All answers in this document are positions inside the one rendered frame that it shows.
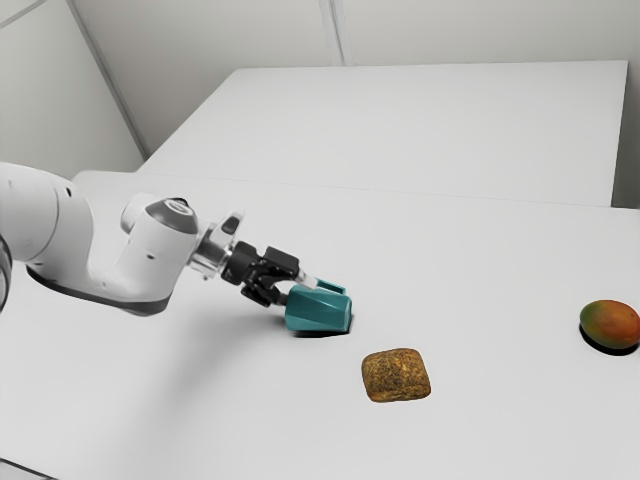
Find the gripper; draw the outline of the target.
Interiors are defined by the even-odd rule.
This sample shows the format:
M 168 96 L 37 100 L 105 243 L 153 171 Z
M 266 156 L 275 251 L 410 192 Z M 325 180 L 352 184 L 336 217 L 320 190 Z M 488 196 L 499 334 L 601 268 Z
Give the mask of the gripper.
M 243 283 L 241 294 L 263 307 L 287 305 L 288 295 L 278 288 L 283 281 L 317 288 L 317 279 L 301 268 L 297 257 L 274 247 L 267 247 L 261 257 L 253 245 L 244 241 L 236 243 L 221 278 L 235 286 Z

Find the teal faceted mug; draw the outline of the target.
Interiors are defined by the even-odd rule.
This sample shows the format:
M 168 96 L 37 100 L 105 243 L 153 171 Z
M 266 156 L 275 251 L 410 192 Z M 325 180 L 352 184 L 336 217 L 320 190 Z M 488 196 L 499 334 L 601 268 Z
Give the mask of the teal faceted mug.
M 352 320 L 346 288 L 319 280 L 314 289 L 295 285 L 288 294 L 285 326 L 294 332 L 345 334 Z

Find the red green mango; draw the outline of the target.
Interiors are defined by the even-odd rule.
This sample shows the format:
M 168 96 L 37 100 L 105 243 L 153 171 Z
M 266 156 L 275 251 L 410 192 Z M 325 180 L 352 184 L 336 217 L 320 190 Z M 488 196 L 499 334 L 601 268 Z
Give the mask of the red green mango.
M 640 342 L 640 315 L 629 305 L 616 300 L 596 300 L 579 314 L 584 333 L 597 344 L 616 350 Z

